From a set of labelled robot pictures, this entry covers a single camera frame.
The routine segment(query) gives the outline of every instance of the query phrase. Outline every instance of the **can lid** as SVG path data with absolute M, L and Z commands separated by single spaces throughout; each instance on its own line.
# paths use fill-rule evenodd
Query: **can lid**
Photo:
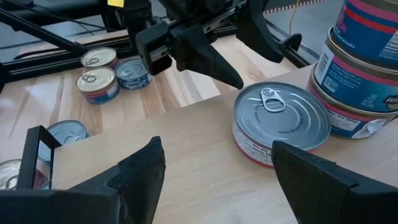
M 142 64 L 141 59 L 129 59 L 121 62 L 115 68 L 116 76 L 122 80 L 132 80 L 143 77 L 148 71 Z
M 77 120 L 60 121 L 48 127 L 47 130 L 62 145 L 88 138 L 86 128 Z M 49 162 L 51 150 L 45 144 L 40 144 L 38 157 L 45 162 Z
M 98 67 L 112 62 L 116 58 L 116 51 L 109 47 L 93 49 L 85 53 L 80 62 L 85 67 Z
M 80 91 L 92 92 L 102 90 L 115 79 L 114 71 L 108 67 L 92 68 L 83 72 L 76 80 Z
M 0 163 L 0 190 L 14 189 L 17 186 L 20 159 Z
M 314 149 L 328 138 L 331 129 L 322 103 L 286 83 L 263 82 L 247 87 L 235 102 L 234 117 L 246 135 L 267 147 L 278 140 L 303 150 Z

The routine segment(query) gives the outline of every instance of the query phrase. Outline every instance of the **wooden board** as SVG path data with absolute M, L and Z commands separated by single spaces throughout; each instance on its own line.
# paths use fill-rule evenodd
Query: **wooden board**
M 120 31 L 86 37 L 80 42 L 125 34 Z M 234 37 L 219 39 L 213 45 L 239 72 L 245 85 L 297 69 L 286 59 L 277 64 L 262 58 Z M 109 103 L 90 105 L 75 87 L 75 79 L 82 71 L 79 68 L 6 84 L 0 94 L 0 162 L 21 158 L 26 131 L 37 125 L 48 127 L 57 121 L 77 119 L 95 136 L 233 90 L 210 77 L 179 72 L 173 64 L 142 90 L 122 90 Z
M 310 69 L 272 81 L 303 88 Z M 53 187 L 67 189 L 89 179 L 160 136 L 167 168 L 154 223 L 297 223 L 274 171 L 248 159 L 234 143 L 231 122 L 237 93 L 56 149 Z M 395 120 L 368 139 L 330 137 L 315 154 L 398 186 L 397 132 Z

